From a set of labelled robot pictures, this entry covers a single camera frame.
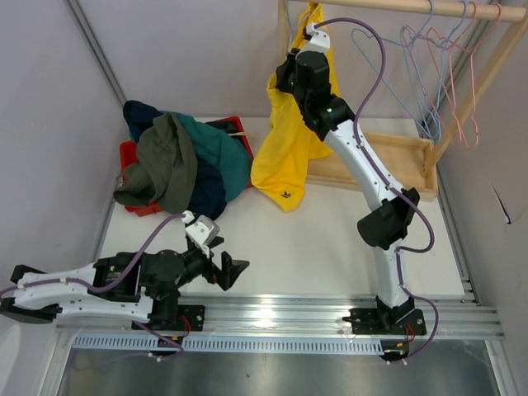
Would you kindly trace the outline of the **navy blue shorts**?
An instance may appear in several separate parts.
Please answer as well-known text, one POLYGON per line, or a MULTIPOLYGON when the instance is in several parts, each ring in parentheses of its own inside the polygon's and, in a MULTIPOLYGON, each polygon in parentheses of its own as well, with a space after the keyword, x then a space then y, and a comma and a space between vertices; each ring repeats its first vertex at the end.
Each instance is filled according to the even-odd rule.
MULTIPOLYGON (((135 143, 139 142, 144 131, 153 126, 153 120, 162 114, 155 107, 140 101, 129 100, 123 105, 123 116, 135 143)), ((196 158, 197 175, 189 210, 217 219, 227 205, 223 178, 218 168, 202 155, 197 154, 196 158)))

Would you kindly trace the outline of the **blue hanger of yellow shorts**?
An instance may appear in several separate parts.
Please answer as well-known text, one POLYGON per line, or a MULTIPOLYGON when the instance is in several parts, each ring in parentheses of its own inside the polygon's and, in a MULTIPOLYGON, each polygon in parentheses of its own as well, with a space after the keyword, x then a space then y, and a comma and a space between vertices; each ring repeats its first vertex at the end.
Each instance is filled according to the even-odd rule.
POLYGON ((296 1, 285 0, 282 2, 284 8, 285 24, 287 28, 287 49, 292 46, 293 40, 298 32, 299 26, 305 21, 305 4, 296 1))

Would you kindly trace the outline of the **yellow shorts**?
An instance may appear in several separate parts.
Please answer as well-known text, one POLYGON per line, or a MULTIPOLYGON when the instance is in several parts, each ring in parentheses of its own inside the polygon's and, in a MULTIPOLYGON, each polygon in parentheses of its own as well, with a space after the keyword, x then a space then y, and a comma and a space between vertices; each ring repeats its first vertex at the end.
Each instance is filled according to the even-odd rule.
POLYGON ((284 212, 304 198, 309 161, 332 150, 306 127, 292 95, 276 88, 273 73, 266 87, 271 103, 270 131, 252 162, 251 183, 284 212))

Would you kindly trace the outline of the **dark grey shorts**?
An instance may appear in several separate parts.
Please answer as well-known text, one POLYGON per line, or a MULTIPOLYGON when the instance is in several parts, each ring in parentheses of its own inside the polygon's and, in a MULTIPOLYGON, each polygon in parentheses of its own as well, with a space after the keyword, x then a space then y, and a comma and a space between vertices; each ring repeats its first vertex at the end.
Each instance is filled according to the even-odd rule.
POLYGON ((238 128, 237 122, 231 119, 207 121, 206 124, 218 130, 222 130, 226 134, 237 134, 241 131, 238 128))

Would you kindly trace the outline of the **teal green shorts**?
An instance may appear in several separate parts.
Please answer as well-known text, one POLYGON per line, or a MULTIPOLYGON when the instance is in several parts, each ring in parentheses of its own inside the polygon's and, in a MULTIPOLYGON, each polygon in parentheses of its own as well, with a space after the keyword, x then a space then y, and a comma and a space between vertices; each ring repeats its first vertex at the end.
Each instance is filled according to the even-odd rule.
MULTIPOLYGON (((207 162, 216 166, 224 181, 225 198, 227 202, 237 198, 250 185, 252 155, 248 151, 248 143, 243 137, 226 134, 200 122, 190 115, 173 112, 183 128, 191 137, 196 154, 202 155, 207 162)), ((237 122, 243 132, 243 125, 237 116, 223 118, 237 122)))

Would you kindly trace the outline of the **olive green shorts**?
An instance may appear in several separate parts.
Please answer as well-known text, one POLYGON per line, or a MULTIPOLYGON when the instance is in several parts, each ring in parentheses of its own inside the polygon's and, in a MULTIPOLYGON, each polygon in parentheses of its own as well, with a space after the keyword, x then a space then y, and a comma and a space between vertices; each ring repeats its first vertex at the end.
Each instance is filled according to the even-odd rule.
POLYGON ((198 161, 190 135, 173 113, 153 119, 136 144, 135 163, 124 170, 116 202, 134 207, 155 203, 172 215, 185 211, 194 191, 198 161))

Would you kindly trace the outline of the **blue hanger of navy shorts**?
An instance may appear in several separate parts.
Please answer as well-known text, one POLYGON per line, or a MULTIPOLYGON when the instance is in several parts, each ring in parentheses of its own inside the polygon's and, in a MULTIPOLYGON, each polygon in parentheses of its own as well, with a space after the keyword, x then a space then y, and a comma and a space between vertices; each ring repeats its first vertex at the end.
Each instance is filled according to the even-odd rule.
POLYGON ((356 27, 350 34, 351 42, 372 68, 376 75, 382 75, 380 85, 390 94, 401 107, 404 115, 414 121, 419 134, 433 140, 437 137, 436 108, 427 98, 427 83, 423 67, 417 55, 418 42, 425 30, 430 26, 432 15, 418 24, 417 28, 409 24, 398 28, 396 36, 387 37, 374 35, 363 27, 356 27), (366 53, 366 42, 381 41, 385 48, 386 65, 375 64, 374 57, 366 53))

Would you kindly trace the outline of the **pink hanger of teal shorts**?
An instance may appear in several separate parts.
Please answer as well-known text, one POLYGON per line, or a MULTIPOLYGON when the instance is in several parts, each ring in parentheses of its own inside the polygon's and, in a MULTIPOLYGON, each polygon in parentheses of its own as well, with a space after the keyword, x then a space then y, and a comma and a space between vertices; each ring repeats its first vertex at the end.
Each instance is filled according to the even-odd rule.
POLYGON ((474 14, 477 10, 476 2, 462 1, 462 3, 464 5, 463 16, 459 24, 452 29, 448 35, 441 35, 435 28, 430 27, 422 38, 427 41, 427 47, 439 77, 438 94, 441 94, 442 92, 444 93, 444 98, 447 100, 451 111, 451 120, 455 122, 454 128, 456 134, 459 136, 459 141, 464 144, 467 149, 474 149, 479 144, 479 126, 475 119, 477 100, 474 82, 474 55, 478 51, 481 41, 478 41, 469 49, 459 43, 459 41, 466 36, 466 32, 473 29, 473 24, 476 21, 474 14), (462 26, 462 22, 469 12, 469 7, 474 9, 470 22, 456 37, 454 37, 454 34, 462 26), (474 126, 474 141, 472 143, 468 141, 463 129, 464 122, 462 121, 461 113, 462 105, 457 105, 453 67, 453 54, 455 52, 458 52, 459 55, 465 55, 469 61, 469 118, 474 126))

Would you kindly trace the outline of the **blue hanger of olive shorts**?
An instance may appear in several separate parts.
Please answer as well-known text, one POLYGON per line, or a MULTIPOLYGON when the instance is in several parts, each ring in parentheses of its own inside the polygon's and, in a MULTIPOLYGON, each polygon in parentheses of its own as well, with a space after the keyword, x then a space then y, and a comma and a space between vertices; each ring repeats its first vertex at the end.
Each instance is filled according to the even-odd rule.
POLYGON ((454 76, 450 60, 461 50, 471 24, 460 18, 447 30, 432 25, 436 3, 427 2, 427 17, 418 27, 405 25, 399 32, 405 67, 419 110, 422 136, 438 144, 446 129, 441 103, 448 100, 448 80, 454 76))

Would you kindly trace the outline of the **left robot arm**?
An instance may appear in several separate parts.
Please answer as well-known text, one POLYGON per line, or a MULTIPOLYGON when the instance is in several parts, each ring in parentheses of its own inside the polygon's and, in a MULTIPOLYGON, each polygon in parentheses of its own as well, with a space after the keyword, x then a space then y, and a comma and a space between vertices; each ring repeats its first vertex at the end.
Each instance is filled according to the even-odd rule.
POLYGON ((133 328, 181 330, 185 320, 203 312, 181 307, 183 286, 202 277, 228 290, 236 278, 227 252, 222 253, 221 264, 215 265, 211 248, 223 241, 214 237, 199 244, 188 238, 184 252, 119 252, 62 273, 18 265, 11 277, 13 286, 1 293, 1 314, 20 323, 119 318, 131 321, 133 328))

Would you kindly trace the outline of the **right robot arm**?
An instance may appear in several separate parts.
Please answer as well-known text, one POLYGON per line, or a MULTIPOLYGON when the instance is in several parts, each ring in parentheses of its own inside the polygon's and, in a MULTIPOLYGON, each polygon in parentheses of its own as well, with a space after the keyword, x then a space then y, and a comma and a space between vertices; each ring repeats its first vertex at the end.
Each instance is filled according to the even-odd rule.
POLYGON ((357 223, 378 271, 378 326, 397 332, 414 308, 405 291, 401 251, 418 191, 390 175, 361 131, 358 116, 332 89, 325 53, 293 49, 268 82, 271 131, 252 161, 251 183, 284 211, 304 195, 310 159, 334 152, 359 184, 370 213, 357 223))

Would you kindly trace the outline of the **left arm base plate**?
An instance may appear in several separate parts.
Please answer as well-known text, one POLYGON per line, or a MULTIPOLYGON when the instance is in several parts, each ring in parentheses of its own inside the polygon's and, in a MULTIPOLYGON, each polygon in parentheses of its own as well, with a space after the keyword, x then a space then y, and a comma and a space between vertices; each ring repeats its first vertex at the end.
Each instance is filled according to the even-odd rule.
POLYGON ((154 331, 202 332, 204 321, 204 305, 155 304, 145 326, 154 331))

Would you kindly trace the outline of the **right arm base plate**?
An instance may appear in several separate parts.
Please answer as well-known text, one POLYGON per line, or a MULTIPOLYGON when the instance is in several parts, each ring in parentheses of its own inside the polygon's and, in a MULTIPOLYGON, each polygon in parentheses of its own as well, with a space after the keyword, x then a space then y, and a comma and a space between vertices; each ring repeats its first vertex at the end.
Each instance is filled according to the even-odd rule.
POLYGON ((382 319, 377 309, 354 308, 342 320, 351 325, 355 335, 425 336, 427 327, 423 312, 412 309, 402 318, 382 319))

